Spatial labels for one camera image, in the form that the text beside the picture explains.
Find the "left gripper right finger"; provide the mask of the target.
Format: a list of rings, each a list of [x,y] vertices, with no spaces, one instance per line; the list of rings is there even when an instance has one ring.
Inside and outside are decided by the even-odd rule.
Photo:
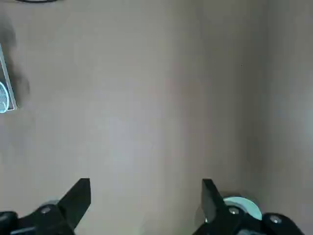
[[[204,222],[195,235],[302,235],[300,228],[279,213],[262,213],[243,196],[222,197],[211,179],[203,179],[201,209]]]

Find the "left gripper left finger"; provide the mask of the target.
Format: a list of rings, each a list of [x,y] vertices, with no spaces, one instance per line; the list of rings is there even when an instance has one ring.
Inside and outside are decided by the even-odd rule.
[[[20,217],[15,211],[0,212],[2,235],[74,235],[91,205],[89,178],[79,179],[59,200],[48,201]]]

